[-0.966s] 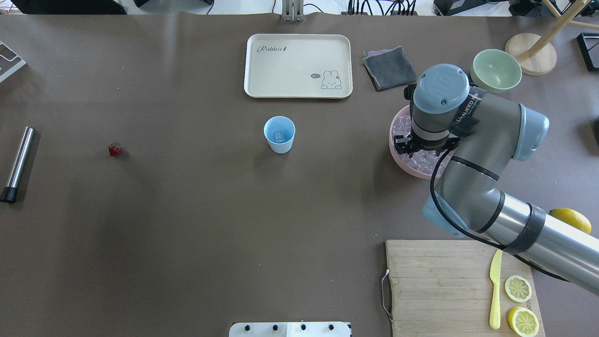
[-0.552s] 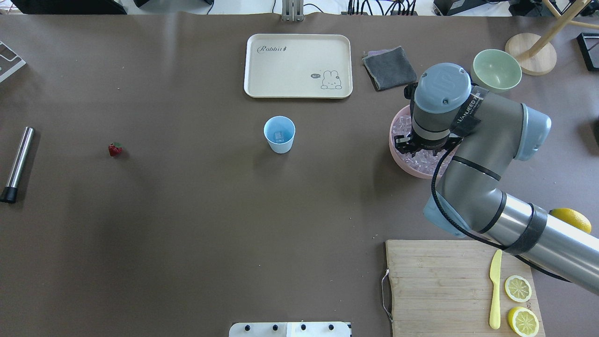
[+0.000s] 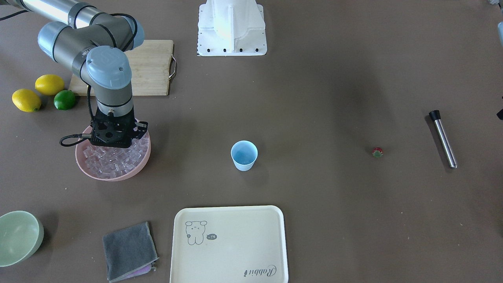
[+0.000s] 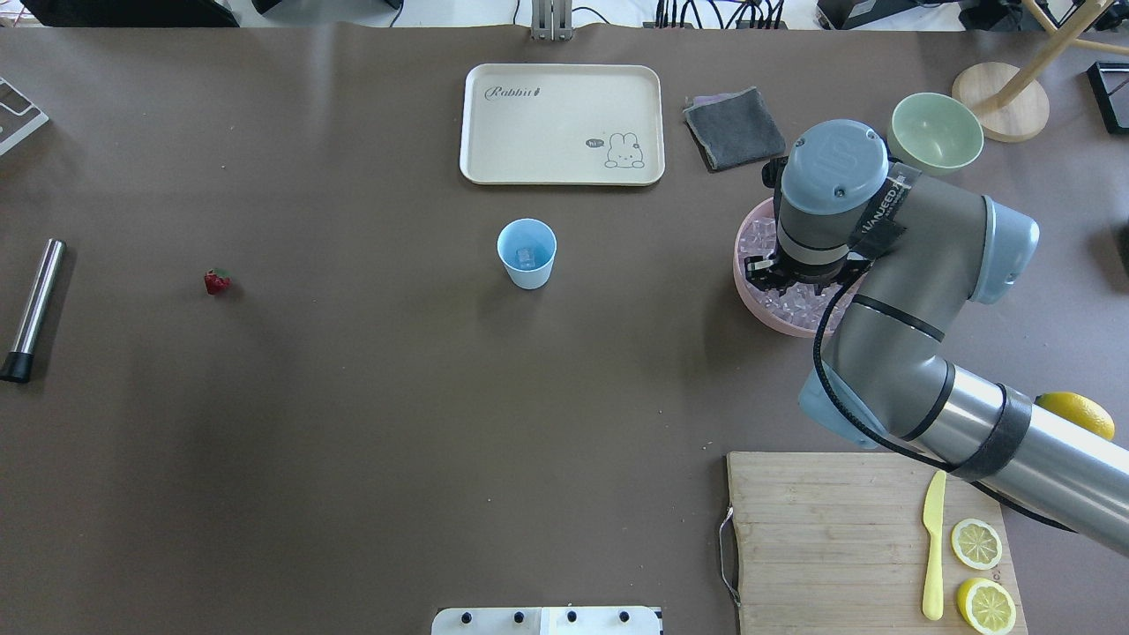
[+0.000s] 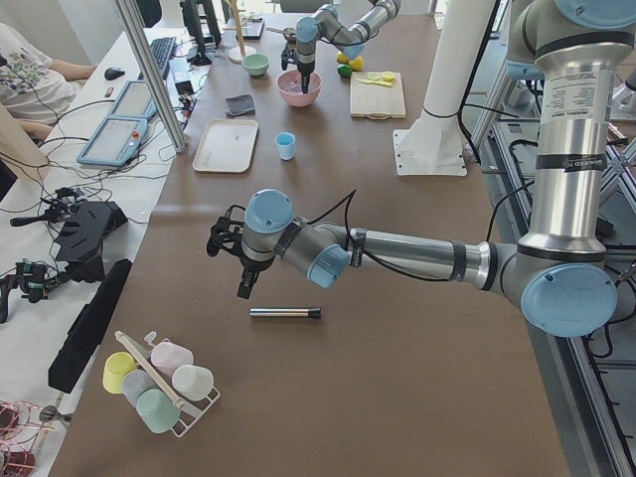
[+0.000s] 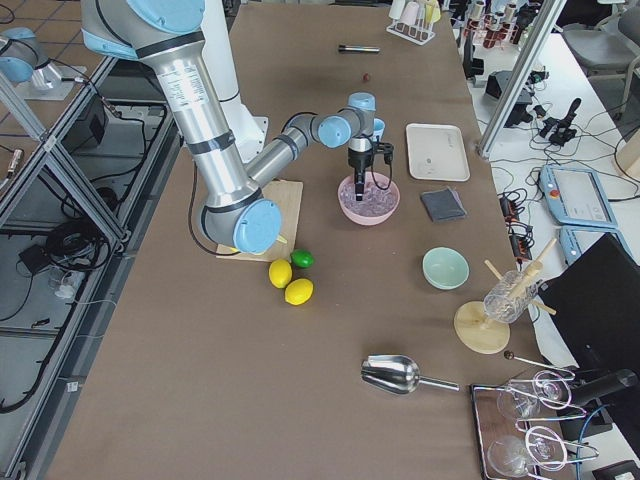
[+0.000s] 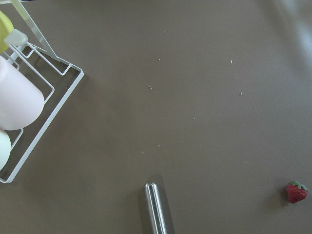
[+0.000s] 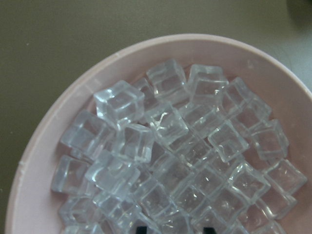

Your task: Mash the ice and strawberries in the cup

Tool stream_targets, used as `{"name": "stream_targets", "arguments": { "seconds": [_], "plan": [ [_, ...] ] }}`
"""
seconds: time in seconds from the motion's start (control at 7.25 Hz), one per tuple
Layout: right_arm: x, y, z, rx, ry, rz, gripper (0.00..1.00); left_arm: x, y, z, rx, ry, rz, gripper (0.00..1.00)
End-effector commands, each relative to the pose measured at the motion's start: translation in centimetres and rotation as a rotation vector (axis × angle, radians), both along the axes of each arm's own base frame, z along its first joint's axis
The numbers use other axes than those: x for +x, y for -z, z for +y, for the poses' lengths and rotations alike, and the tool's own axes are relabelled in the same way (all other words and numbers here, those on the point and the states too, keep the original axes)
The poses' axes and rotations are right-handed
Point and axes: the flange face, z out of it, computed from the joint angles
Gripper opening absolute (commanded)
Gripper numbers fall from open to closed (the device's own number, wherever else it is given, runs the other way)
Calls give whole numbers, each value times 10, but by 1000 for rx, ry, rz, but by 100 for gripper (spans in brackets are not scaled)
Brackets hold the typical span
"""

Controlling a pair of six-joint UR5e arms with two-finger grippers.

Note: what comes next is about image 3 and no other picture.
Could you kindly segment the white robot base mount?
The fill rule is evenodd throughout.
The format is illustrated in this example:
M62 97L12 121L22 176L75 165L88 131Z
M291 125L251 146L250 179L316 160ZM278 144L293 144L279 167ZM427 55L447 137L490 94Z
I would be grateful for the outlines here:
M267 53L264 8L255 0L207 0L199 6L199 56Z

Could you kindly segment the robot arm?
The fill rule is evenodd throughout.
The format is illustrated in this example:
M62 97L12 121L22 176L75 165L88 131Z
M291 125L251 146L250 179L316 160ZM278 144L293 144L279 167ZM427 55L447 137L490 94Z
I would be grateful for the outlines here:
M108 14L77 0L2 0L50 20L38 44L95 91L99 112L134 116L132 70L125 52L142 45L144 30L126 14Z

